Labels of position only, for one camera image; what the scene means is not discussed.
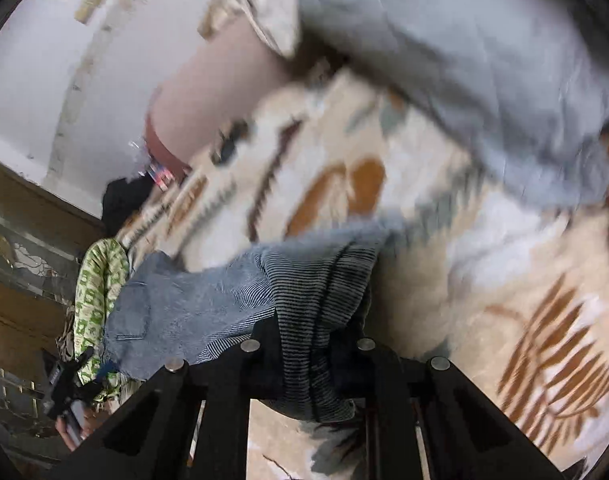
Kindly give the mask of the person's left hand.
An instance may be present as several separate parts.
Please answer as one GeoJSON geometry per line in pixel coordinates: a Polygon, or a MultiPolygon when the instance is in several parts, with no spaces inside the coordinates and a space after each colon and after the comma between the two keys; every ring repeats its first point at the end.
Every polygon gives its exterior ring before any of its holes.
{"type": "Polygon", "coordinates": [[[83,440],[106,422],[108,413],[92,406],[74,401],[71,411],[58,416],[55,428],[70,451],[74,451],[83,440]]]}

